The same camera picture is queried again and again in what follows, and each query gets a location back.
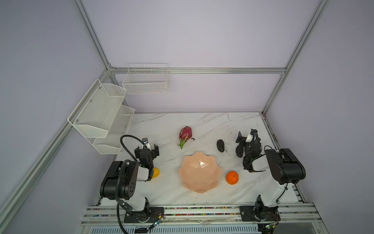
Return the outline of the yellow pear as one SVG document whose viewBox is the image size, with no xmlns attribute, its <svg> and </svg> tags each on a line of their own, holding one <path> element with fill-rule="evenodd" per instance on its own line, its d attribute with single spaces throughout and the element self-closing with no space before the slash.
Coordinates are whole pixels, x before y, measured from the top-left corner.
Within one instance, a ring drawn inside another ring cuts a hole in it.
<svg viewBox="0 0 374 234">
<path fill-rule="evenodd" d="M 152 179 L 158 177 L 160 175 L 160 170 L 158 168 L 153 169 L 153 177 Z"/>
</svg>

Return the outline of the pink dragon fruit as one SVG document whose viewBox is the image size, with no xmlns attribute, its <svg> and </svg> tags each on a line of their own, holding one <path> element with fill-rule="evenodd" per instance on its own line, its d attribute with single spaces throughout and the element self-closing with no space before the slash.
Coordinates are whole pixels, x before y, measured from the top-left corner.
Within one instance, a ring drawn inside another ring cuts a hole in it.
<svg viewBox="0 0 374 234">
<path fill-rule="evenodd" d="M 179 133 L 179 147 L 183 149 L 185 143 L 192 138 L 192 129 L 189 126 L 185 126 Z"/>
</svg>

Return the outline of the orange tangerine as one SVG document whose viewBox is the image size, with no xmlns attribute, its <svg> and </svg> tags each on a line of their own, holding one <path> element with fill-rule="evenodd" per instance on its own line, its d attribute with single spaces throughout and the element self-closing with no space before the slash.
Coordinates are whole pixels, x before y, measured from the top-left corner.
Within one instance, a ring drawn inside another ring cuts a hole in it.
<svg viewBox="0 0 374 234">
<path fill-rule="evenodd" d="M 226 175 L 226 181 L 230 185 L 235 185 L 239 181 L 239 175 L 235 171 L 230 171 Z"/>
</svg>

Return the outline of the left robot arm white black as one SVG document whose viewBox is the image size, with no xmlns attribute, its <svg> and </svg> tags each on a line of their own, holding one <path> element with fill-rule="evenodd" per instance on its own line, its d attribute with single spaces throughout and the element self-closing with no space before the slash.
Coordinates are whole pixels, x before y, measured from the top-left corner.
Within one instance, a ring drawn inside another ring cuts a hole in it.
<svg viewBox="0 0 374 234">
<path fill-rule="evenodd" d="M 107 171 L 101 185 L 100 196 L 114 200 L 120 207 L 130 212 L 148 214 L 150 205 L 148 199 L 136 191 L 138 181 L 150 181 L 154 175 L 154 159 L 159 156 L 159 147 L 155 144 L 144 149 L 137 147 L 135 156 L 139 161 L 114 161 Z"/>
</svg>

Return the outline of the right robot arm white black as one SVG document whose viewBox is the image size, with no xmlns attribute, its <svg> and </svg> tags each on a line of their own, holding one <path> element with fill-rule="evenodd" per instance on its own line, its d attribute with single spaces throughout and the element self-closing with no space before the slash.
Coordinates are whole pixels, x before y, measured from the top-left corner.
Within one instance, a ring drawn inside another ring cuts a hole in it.
<svg viewBox="0 0 374 234">
<path fill-rule="evenodd" d="M 238 133 L 236 138 L 236 156 L 243 160 L 243 169 L 257 173 L 253 163 L 266 157 L 268 168 L 272 175 L 265 191 L 258 195 L 254 206 L 240 207 L 241 214 L 255 221 L 266 221 L 278 217 L 280 199 L 293 184 L 305 179 L 306 170 L 293 152 L 288 148 L 275 150 L 272 147 L 262 147 L 261 139 L 256 129 L 251 129 L 244 137 Z"/>
</svg>

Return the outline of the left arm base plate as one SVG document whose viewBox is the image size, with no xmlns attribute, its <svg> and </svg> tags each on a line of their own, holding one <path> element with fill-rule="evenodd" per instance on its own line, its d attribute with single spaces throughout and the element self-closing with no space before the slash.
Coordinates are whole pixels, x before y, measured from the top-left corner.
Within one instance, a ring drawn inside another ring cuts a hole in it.
<svg viewBox="0 0 374 234">
<path fill-rule="evenodd" d="M 123 222 L 128 223 L 155 223 L 164 216 L 164 207 L 151 207 L 149 211 L 128 212 L 123 218 Z"/>
</svg>

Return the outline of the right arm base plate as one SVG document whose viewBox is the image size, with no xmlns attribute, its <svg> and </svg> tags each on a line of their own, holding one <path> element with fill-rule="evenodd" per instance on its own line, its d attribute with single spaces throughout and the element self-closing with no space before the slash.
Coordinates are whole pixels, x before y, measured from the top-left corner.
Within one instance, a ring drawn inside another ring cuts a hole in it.
<svg viewBox="0 0 374 234">
<path fill-rule="evenodd" d="M 260 207 L 240 206 L 240 215 L 243 222 L 273 222 L 280 221 L 278 206 Z"/>
</svg>

